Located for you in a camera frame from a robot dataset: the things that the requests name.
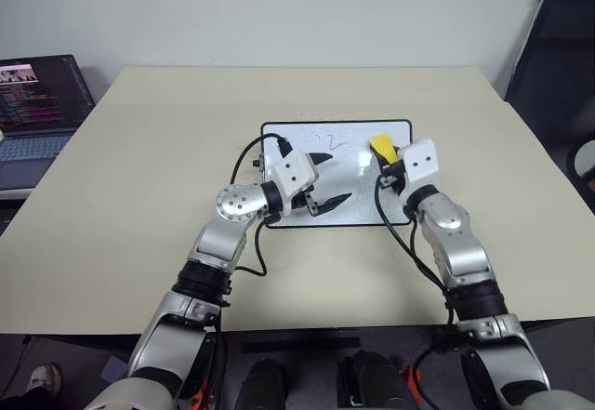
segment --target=laptop keyboard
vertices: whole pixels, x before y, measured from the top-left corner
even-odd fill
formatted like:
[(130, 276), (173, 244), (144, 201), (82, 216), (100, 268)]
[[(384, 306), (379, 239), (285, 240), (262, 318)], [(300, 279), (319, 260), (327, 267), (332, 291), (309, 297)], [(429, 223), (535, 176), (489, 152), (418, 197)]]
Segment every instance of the laptop keyboard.
[(70, 136), (49, 138), (8, 139), (0, 143), (0, 161), (49, 159), (56, 157)]

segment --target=black cable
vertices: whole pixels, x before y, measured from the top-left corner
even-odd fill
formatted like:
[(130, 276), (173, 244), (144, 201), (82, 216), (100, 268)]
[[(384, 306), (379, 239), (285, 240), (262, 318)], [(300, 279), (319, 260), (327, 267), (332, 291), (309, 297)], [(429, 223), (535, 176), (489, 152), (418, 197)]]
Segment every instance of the black cable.
[(426, 359), (426, 357), (428, 357), (432, 352), (433, 349), (430, 348), (422, 352), (421, 355), (417, 358), (416, 364), (413, 367), (413, 381), (416, 384), (417, 391), (419, 392), (421, 397), (424, 398), (424, 401), (426, 401), (426, 403), (434, 410), (440, 410), (440, 407), (436, 405), (432, 399), (430, 399), (430, 397), (419, 385), (419, 380), (417, 380), (417, 369), (421, 366), (421, 363), (424, 362), (424, 359)]
[(264, 227), (264, 225), (266, 223), (267, 223), (266, 220), (260, 221), (260, 223), (258, 224), (258, 227), (257, 227), (257, 231), (254, 232), (254, 247), (257, 250), (257, 257), (258, 257), (258, 261), (260, 262), (260, 267), (262, 268), (262, 272), (255, 271), (254, 269), (247, 268), (246, 266), (237, 266), (235, 268), (237, 271), (245, 271), (245, 272), (253, 273), (254, 275), (257, 275), (258, 277), (264, 277), (267, 275), (267, 265), (265, 264), (264, 258), (262, 257), (262, 253), (260, 252), (260, 231), (262, 230), (262, 228)]
[[(413, 254), (415, 256), (417, 256), (417, 252), (416, 252), (417, 220), (411, 210), (405, 209), (405, 215), (409, 219), (411, 219), (411, 222), (413, 223), (413, 228), (411, 229), (411, 234), (409, 235), (409, 248), (411, 249), (411, 252), (413, 252)], [(449, 307), (448, 308), (448, 319), (446, 320), (446, 324), (447, 325), (453, 324), (454, 321), (455, 321), (455, 312), (453, 311), (452, 308)]]
[(235, 177), (238, 175), (238, 170), (240, 169), (240, 165), (242, 164), (242, 161), (244, 160), (245, 156), (247, 155), (247, 153), (252, 149), (252, 147), (254, 147), (257, 143), (261, 142), (262, 140), (266, 139), (266, 138), (277, 138), (277, 139), (282, 139), (281, 136), (279, 136), (277, 133), (266, 133), (263, 134), (262, 136), (258, 136), (256, 139), (252, 140), (250, 143), (248, 143), (244, 150), (240, 153), (240, 155), (238, 156), (238, 160), (235, 163), (235, 167), (233, 168), (233, 171), (231, 172), (231, 180), (230, 180), (230, 184), (235, 183)]
[(12, 371), (12, 374), (8, 378), (6, 385), (2, 389), (2, 392), (0, 393), (0, 399), (4, 398), (4, 395), (7, 393), (8, 389), (10, 388), (12, 381), (15, 380), (15, 377), (17, 376), (17, 373), (20, 370), (22, 362), (25, 359), (25, 351), (29, 347), (29, 342), (31, 342), (31, 336), (25, 336), (22, 340), (22, 344), (24, 345), (24, 347), (22, 347), (22, 350), (20, 351), (19, 358), (17, 359), (17, 363), (15, 364), (15, 369)]
[(221, 366), (221, 373), (220, 373), (220, 377), (218, 379), (218, 384), (217, 384), (217, 398), (215, 400), (215, 407), (220, 409), (221, 408), (221, 395), (223, 393), (223, 382), (225, 381), (225, 372), (227, 371), (227, 340), (225, 339), (225, 336), (223, 335), (223, 332), (221, 331), (221, 322), (219, 321), (219, 329), (218, 329), (218, 335), (219, 335), (219, 341), (218, 344), (221, 345), (221, 350), (223, 353), (223, 360), (221, 361), (222, 366)]
[(211, 395), (213, 394), (213, 375), (215, 372), (215, 364), (217, 362), (217, 334), (215, 338), (215, 346), (213, 347), (213, 353), (211, 354), (211, 365), (208, 367), (208, 375), (206, 376), (206, 389), (203, 394), (203, 400), (200, 402), (199, 410), (208, 410), (210, 406)]
[(381, 179), (382, 179), (382, 175), (379, 175), (376, 179), (376, 187), (374, 188), (374, 202), (376, 204), (376, 209), (378, 211), (378, 214), (382, 218), (382, 221), (384, 222), (385, 226), (389, 230), (390, 234), (392, 234), (392, 236), (397, 241), (397, 243), (399, 243), (401, 248), (407, 253), (407, 255), (409, 257), (411, 257), (411, 259), (414, 261), (414, 263), (416, 263), (416, 266), (419, 269), (419, 271), (428, 280), (430, 280), (432, 283), (436, 284), (436, 286), (438, 286), (438, 288), (440, 288), (440, 290), (443, 292), (443, 294), (445, 294), (446, 287), (444, 286), (443, 282), (441, 282), (440, 279), (436, 276), (436, 274), (426, 265), (426, 263), (424, 263), (411, 250), (411, 248), (409, 248), (409, 246), (407, 246), (407, 244), (405, 243), (405, 241), (403, 241), (403, 238), (401, 238), (399, 233), (397, 233), (397, 231), (394, 230), (394, 228), (392, 227), (392, 224), (390, 223), (389, 219), (387, 218), (386, 214), (384, 213), (384, 210), (382, 209), (382, 204), (380, 203), (380, 196), (378, 194), (380, 191), (380, 180)]

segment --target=shoe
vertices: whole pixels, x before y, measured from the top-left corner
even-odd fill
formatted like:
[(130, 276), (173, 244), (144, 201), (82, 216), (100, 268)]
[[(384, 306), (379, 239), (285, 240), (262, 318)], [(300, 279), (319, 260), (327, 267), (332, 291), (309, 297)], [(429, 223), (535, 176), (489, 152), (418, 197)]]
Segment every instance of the shoe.
[(273, 359), (262, 359), (250, 369), (242, 384), (234, 410), (285, 410), (287, 381), (284, 367)]
[(62, 374), (54, 365), (41, 365), (35, 368), (29, 379), (27, 391), (43, 388), (49, 391), (52, 398), (60, 392), (62, 386)]

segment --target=white wall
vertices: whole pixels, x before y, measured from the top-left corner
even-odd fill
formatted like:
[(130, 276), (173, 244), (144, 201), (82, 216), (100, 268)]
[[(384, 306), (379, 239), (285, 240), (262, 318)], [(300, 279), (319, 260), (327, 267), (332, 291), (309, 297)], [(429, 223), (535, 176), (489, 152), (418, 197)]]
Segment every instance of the white wall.
[(536, 0), (0, 0), (0, 55), (125, 65), (479, 66), (504, 92)]

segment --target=laptop screen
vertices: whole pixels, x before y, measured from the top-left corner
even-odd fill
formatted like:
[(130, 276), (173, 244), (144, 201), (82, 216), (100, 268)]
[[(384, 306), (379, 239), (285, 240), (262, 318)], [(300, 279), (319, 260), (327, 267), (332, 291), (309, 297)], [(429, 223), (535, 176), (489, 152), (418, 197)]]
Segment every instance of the laptop screen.
[(77, 128), (95, 102), (72, 55), (0, 60), (5, 135)]

